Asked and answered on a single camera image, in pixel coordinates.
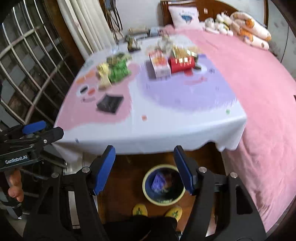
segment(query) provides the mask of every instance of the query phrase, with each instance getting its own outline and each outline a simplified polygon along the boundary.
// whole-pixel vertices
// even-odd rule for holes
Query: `white curtain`
[[[115,45],[99,0],[57,0],[57,2],[85,60],[92,53]]]

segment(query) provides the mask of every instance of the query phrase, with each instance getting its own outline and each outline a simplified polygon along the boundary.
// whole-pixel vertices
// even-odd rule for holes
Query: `white pillow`
[[[168,7],[175,28],[196,28],[200,29],[198,11],[196,7]]]

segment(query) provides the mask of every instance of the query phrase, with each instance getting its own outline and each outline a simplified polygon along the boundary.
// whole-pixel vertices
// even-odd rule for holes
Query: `red box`
[[[190,68],[194,68],[195,67],[195,60],[192,56],[188,56],[185,58],[171,57],[169,64],[170,64],[171,72],[173,74],[173,73],[184,71],[184,70],[187,70]]]

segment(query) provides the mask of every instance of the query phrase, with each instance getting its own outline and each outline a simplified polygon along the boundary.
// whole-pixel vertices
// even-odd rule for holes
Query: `blue bowl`
[[[154,178],[159,172],[170,174],[172,177],[172,186],[167,192],[155,192],[151,189]],[[175,204],[185,193],[185,188],[177,167],[168,164],[157,165],[150,169],[143,179],[142,188],[145,197],[157,206],[170,206]]]

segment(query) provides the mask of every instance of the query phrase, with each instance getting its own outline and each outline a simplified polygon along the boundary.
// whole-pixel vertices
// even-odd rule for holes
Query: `blue gripper pad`
[[[174,148],[174,159],[185,189],[193,194],[197,183],[198,165],[196,161],[188,158],[181,146]]]
[[[90,168],[92,170],[98,170],[97,173],[94,173],[94,175],[96,175],[96,184],[93,189],[95,195],[98,195],[99,192],[104,190],[108,176],[115,161],[115,156],[115,148],[109,145],[107,146],[103,155],[100,158],[95,159],[93,163],[90,165]]]
[[[22,129],[22,133],[24,135],[32,134],[37,131],[41,131],[46,127],[46,122],[45,121],[38,121],[29,125],[26,125]]]

